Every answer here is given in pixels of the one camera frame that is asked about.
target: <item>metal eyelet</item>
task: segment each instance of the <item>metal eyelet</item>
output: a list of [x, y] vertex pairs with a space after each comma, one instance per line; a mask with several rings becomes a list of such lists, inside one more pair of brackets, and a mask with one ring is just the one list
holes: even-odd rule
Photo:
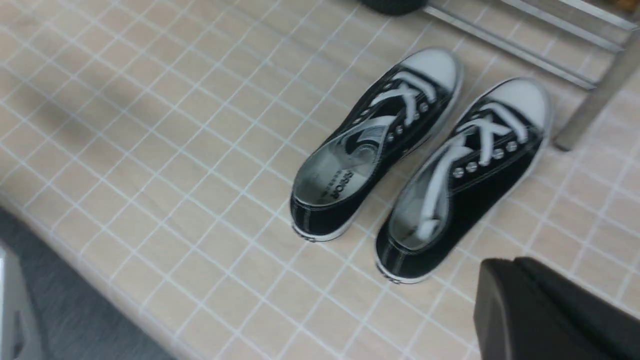
[[507, 151], [508, 152], [514, 152], [518, 149], [518, 144], [516, 142], [509, 142], [507, 143]]
[[493, 151], [493, 158], [496, 160], [500, 160], [504, 157], [504, 150], [502, 149], [495, 149]]
[[465, 171], [461, 167], [457, 167], [453, 170], [453, 177], [455, 177], [456, 179], [461, 178], [464, 174]]
[[478, 164], [471, 161], [470, 163], [467, 164], [467, 172], [476, 172], [476, 170], [478, 169]]

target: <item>shoe insole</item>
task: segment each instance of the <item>shoe insole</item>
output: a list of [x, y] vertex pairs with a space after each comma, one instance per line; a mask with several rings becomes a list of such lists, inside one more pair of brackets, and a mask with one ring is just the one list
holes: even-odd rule
[[302, 191], [298, 198], [313, 205], [330, 205], [342, 201], [357, 192], [368, 180], [370, 171], [362, 171], [363, 167], [372, 165], [360, 165], [357, 168], [345, 168], [333, 156], [327, 156], [318, 166], [317, 171], [309, 174], [298, 186]]

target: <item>black object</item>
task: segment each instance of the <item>black object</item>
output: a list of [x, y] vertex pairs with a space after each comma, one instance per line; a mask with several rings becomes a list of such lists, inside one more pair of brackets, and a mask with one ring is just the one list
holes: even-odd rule
[[376, 238], [380, 271], [396, 283], [426, 279], [533, 169], [551, 108], [533, 79], [510, 79], [481, 95], [398, 195]]
[[638, 319], [531, 258], [482, 262], [474, 321], [483, 359], [640, 359]]
[[428, 0], [361, 0], [362, 4], [372, 10], [389, 15], [402, 16], [420, 10]]
[[[451, 73], [440, 83], [443, 69]], [[462, 70], [455, 54], [424, 49], [392, 67], [363, 94], [344, 122], [302, 164], [294, 180], [290, 209], [302, 238], [330, 241], [343, 234], [365, 198], [389, 169], [434, 139], [460, 94]], [[361, 154], [370, 154], [367, 159]], [[340, 161], [328, 159], [340, 158]], [[370, 165], [359, 187], [354, 168]]]

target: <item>black canvas sneaker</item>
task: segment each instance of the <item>black canvas sneaker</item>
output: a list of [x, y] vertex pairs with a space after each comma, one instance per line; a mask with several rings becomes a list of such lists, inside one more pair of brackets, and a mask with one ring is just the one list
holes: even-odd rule
[[532, 79], [480, 96], [400, 193], [376, 239], [380, 272], [396, 283], [424, 280], [532, 170], [551, 113], [547, 91]]
[[452, 52], [432, 48], [377, 80], [300, 167], [291, 192], [293, 229], [314, 242], [342, 235], [389, 168], [439, 132], [462, 77]]

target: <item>shoe tongue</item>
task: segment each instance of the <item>shoe tongue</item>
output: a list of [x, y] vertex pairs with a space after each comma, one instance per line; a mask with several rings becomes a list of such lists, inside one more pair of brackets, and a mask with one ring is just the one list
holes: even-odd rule
[[362, 131], [342, 139], [344, 151], [353, 154], [359, 147], [369, 145], [376, 149], [384, 141], [387, 135], [387, 126], [367, 127]]
[[380, 147], [384, 144], [388, 129], [395, 119], [395, 116], [368, 119], [363, 123], [368, 126], [345, 134], [333, 148], [333, 154], [342, 167], [355, 172], [362, 170], [362, 175], [366, 175], [365, 173], [371, 170], [371, 165], [375, 164]]

